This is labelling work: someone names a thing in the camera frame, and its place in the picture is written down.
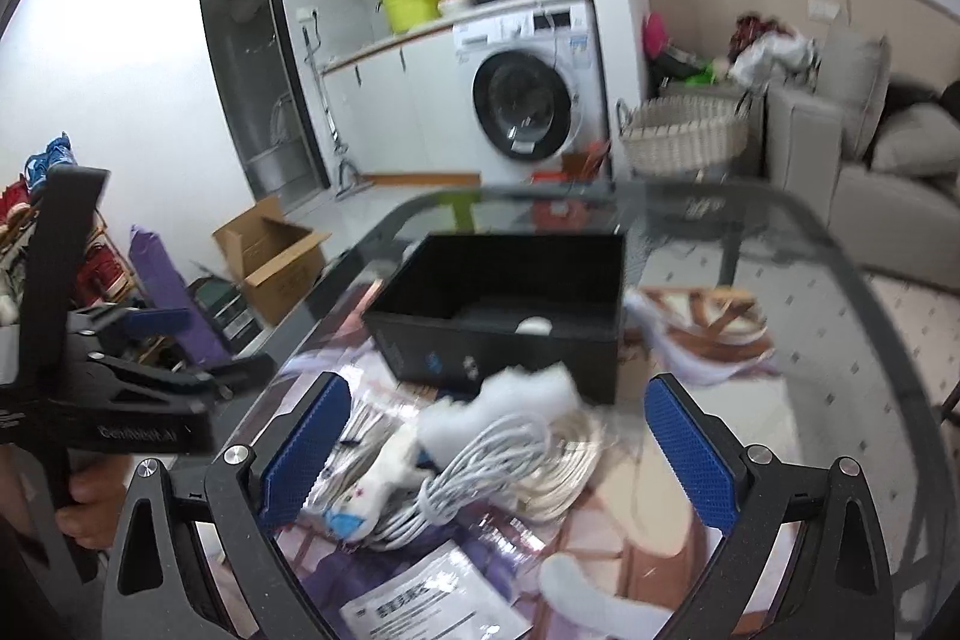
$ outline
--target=door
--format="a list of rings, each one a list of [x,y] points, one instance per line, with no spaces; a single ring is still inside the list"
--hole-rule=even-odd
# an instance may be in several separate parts
[[[359,68],[346,66],[323,76],[323,88],[330,106],[330,114],[337,130],[349,148],[349,158],[362,172],[370,172],[371,156],[367,132],[360,125]]]
[[[498,52],[484,61],[473,80],[473,106],[493,146],[517,161],[549,158],[570,134],[563,78],[528,52]]]
[[[255,199],[291,210],[330,183],[282,0],[200,0],[210,64]]]
[[[429,167],[424,135],[407,82],[399,47],[357,64],[360,100],[354,110],[368,150],[365,172],[424,172]]]
[[[487,146],[458,67],[453,32],[403,47],[407,83],[432,172],[478,172],[477,150]]]

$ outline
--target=wall outlet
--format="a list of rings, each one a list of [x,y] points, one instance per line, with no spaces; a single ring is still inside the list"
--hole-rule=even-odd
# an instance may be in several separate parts
[[[831,0],[808,0],[808,17],[818,23],[832,23],[840,14],[840,4]]]

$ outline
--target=red shoe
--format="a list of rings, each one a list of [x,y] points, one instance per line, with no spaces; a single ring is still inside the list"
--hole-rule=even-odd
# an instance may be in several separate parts
[[[80,272],[77,274],[77,282],[73,289],[73,301],[78,310],[104,303],[103,297],[97,292],[92,270],[93,267],[89,263],[85,263],[80,267]]]
[[[92,282],[92,289],[96,290],[109,301],[114,300],[123,292],[127,283],[123,266],[117,260],[116,254],[107,244],[91,244],[86,250],[86,262],[83,270],[89,268],[88,277]]]
[[[8,186],[0,196],[0,223],[13,223],[13,220],[30,210],[30,196],[27,195],[27,181],[20,179]]]

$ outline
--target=human hand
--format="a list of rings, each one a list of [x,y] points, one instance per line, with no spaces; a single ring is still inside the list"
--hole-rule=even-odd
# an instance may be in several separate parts
[[[78,545],[95,551],[113,545],[132,461],[132,456],[106,456],[70,477],[70,496],[78,504],[56,511],[56,525]]]

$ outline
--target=pink object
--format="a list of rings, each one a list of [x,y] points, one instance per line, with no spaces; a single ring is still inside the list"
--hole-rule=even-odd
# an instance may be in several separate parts
[[[659,12],[652,12],[643,24],[643,50],[648,58],[656,58],[670,43],[666,35],[664,18]]]

